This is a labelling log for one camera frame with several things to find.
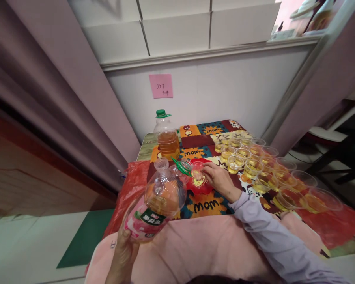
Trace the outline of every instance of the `pink clothing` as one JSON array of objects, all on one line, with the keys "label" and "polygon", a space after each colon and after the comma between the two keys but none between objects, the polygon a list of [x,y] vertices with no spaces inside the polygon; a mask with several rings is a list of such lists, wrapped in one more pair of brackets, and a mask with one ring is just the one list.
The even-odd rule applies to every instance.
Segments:
[{"label": "pink clothing", "polygon": [[[320,255],[320,237],[293,213],[281,222]],[[104,283],[112,262],[117,233],[96,247],[86,282]],[[132,282],[186,283],[198,275],[276,282],[279,277],[258,250],[250,234],[233,215],[216,215],[169,222],[151,243],[142,244]]]}]

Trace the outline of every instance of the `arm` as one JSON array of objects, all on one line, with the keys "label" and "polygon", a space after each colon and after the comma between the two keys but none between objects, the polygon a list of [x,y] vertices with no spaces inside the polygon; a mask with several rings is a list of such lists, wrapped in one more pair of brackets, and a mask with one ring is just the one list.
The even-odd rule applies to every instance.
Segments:
[{"label": "arm", "polygon": [[139,244],[131,242],[130,231],[124,230],[123,227],[129,208],[122,219],[122,225],[117,234],[112,264],[106,277],[105,284],[131,283],[131,271],[133,269],[134,261],[138,255]]},{"label": "arm", "polygon": [[273,219],[253,196],[234,187],[227,171],[206,163],[203,172],[227,198],[271,267],[288,283],[348,283],[312,253],[298,237]]}]

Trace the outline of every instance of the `table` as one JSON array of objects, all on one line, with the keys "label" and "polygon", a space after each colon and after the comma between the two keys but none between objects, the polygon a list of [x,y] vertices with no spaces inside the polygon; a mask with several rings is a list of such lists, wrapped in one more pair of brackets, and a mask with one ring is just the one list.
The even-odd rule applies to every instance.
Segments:
[{"label": "table", "polygon": [[[181,135],[178,133],[179,142],[181,143]],[[158,143],[155,139],[153,133],[148,133],[145,135],[144,140],[141,145],[141,149],[138,154],[137,161],[148,161],[151,160],[153,149],[157,146]],[[335,257],[335,256],[345,256],[349,254],[355,254],[355,237],[352,240],[344,243],[342,246],[338,246],[331,250],[324,248],[323,255],[326,258]]]}]

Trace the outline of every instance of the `lavender sleeve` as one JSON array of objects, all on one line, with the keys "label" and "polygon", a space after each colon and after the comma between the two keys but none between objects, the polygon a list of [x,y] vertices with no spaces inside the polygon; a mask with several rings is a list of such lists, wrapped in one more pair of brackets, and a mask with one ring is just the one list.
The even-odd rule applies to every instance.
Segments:
[{"label": "lavender sleeve", "polygon": [[265,211],[254,196],[242,193],[230,207],[271,267],[287,283],[349,283]]}]

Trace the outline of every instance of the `pink curtain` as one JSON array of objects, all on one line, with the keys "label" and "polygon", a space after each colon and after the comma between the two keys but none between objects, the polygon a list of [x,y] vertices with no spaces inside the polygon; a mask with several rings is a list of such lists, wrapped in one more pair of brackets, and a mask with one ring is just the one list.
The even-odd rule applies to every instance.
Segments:
[{"label": "pink curtain", "polygon": [[355,12],[321,60],[271,145],[284,155],[355,90]]},{"label": "pink curtain", "polygon": [[121,189],[140,144],[67,1],[0,1],[0,99]]}]

